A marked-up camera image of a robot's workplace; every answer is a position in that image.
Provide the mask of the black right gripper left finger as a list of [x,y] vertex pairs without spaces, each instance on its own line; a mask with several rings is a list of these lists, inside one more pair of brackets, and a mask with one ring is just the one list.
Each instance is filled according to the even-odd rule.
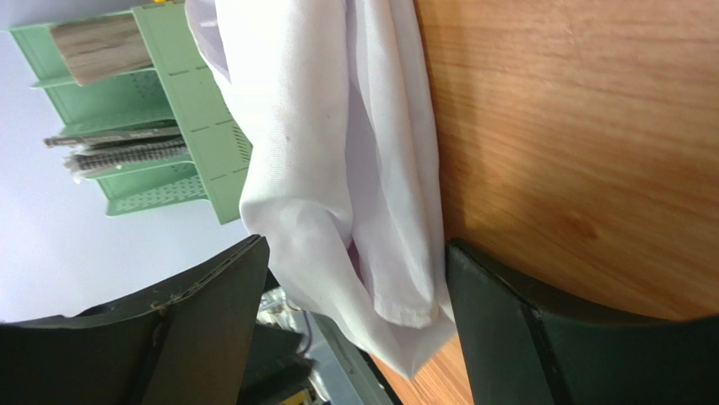
[[76,316],[2,324],[2,403],[235,403],[268,256],[253,235]]

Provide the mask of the green mesh file rack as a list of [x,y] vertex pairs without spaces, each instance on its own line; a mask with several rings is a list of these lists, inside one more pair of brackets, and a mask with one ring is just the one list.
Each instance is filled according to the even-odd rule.
[[172,120],[186,155],[126,165],[96,177],[117,217],[207,200],[221,224],[240,217],[239,199],[251,144],[229,113],[188,28],[182,1],[127,11],[138,25],[151,65],[94,84],[75,83],[51,38],[51,24],[10,30],[68,136]]

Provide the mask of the white long sleeve shirt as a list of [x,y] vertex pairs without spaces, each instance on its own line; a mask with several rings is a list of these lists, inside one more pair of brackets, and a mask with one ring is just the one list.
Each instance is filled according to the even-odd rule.
[[301,309],[405,378],[455,334],[435,115],[411,1],[189,1],[252,146],[239,202]]

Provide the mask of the papers in file rack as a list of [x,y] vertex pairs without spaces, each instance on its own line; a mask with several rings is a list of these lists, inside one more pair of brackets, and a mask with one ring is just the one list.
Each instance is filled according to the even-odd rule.
[[54,90],[65,96],[70,121],[44,143],[71,150],[63,164],[74,178],[187,154],[131,14],[54,25],[49,35],[69,75]]

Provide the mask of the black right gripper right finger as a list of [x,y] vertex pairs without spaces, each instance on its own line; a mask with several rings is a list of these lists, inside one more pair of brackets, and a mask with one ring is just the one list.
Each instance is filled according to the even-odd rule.
[[585,300],[455,238],[446,282],[477,404],[715,404],[718,319]]

